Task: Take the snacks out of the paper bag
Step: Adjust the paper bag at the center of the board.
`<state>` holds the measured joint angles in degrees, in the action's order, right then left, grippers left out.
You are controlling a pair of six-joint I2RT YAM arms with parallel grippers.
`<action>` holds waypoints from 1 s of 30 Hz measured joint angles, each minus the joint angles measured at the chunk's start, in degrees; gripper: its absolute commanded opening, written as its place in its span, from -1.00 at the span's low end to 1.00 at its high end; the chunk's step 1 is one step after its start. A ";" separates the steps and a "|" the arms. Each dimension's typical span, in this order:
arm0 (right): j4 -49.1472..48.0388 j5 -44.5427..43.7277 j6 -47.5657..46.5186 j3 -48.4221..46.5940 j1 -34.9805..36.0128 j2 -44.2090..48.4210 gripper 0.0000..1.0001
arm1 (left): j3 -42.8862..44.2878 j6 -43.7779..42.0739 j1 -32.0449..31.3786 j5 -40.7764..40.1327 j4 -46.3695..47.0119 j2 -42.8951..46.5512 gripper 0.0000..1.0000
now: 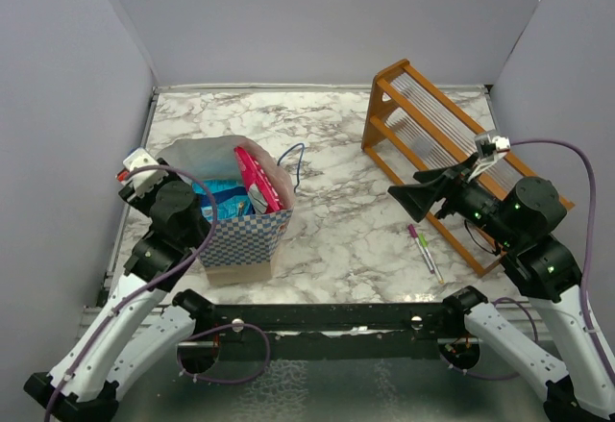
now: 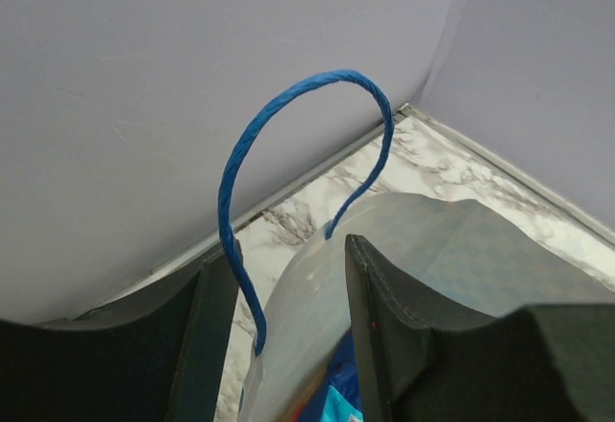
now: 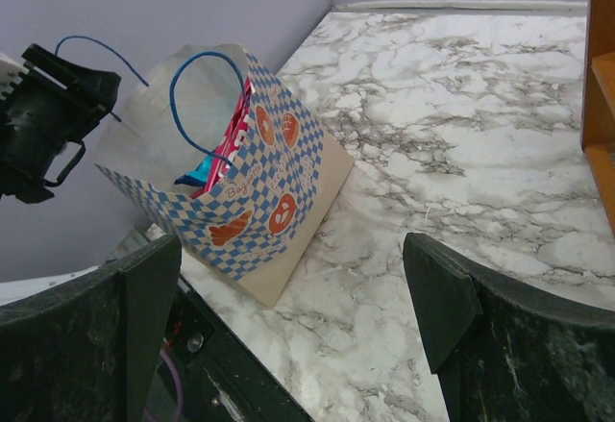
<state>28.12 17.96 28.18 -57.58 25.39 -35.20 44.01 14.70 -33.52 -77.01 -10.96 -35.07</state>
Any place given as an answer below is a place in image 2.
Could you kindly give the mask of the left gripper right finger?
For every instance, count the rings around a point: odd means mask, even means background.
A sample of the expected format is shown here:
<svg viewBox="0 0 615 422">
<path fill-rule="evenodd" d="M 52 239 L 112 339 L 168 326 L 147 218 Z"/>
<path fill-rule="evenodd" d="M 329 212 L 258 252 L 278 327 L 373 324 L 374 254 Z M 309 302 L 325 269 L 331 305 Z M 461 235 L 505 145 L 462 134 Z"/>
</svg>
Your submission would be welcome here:
<svg viewBox="0 0 615 422">
<path fill-rule="evenodd" d="M 345 276 L 367 421 L 610 421 L 614 309 L 470 309 L 345 241 Z"/>
</svg>

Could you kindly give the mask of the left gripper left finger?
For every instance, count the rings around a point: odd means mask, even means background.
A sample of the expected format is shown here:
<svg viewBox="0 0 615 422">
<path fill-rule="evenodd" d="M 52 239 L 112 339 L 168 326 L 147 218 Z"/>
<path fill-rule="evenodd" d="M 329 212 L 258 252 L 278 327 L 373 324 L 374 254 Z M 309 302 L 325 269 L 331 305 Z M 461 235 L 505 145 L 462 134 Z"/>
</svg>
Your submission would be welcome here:
<svg viewBox="0 0 615 422">
<path fill-rule="evenodd" d="M 5 421 L 210 421 L 238 286 L 220 246 L 72 320 L 1 324 Z"/>
</svg>

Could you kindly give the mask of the blue checkered paper bag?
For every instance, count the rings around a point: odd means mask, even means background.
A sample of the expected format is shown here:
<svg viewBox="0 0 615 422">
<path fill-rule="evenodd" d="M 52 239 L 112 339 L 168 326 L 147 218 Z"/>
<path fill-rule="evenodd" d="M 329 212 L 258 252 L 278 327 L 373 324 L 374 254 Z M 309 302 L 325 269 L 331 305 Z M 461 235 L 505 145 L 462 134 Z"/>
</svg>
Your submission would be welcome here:
<svg viewBox="0 0 615 422">
<path fill-rule="evenodd" d="M 371 94 L 381 110 L 381 150 L 367 178 L 347 195 L 332 219 L 302 244 L 266 303 L 261 303 L 234 237 L 230 207 L 241 164 L 265 124 L 293 100 L 335 83 L 351 83 Z M 512 184 L 476 154 L 437 134 L 443 149 L 435 167 L 443 192 L 412 192 L 409 129 L 398 127 L 388 99 L 360 73 L 320 73 L 268 102 L 250 122 L 225 166 L 218 191 L 222 247 L 253 315 L 256 336 L 242 388 L 242 421 L 292 421 L 325 376 L 329 359 L 352 331 L 345 276 L 345 241 L 365 237 L 389 261 L 423 284 L 470 309 L 503 317 L 529 305 L 609 304 L 614 279 L 579 257 L 571 242 L 553 246 L 554 231 L 532 234 L 488 202 L 487 189 L 524 217 L 541 222 L 553 214 L 543 202 L 518 194 Z"/>
</svg>

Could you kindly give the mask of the blue snack bag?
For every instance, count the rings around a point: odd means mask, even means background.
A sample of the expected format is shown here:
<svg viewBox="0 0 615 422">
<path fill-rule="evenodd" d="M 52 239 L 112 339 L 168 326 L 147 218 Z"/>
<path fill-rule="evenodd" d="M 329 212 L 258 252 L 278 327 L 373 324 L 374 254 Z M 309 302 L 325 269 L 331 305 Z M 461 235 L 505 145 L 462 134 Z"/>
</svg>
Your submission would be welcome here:
<svg viewBox="0 0 615 422">
<path fill-rule="evenodd" d="M 355 345 L 350 330 L 341 338 L 326 366 L 325 376 L 293 415 L 293 422 L 360 422 Z"/>
</svg>

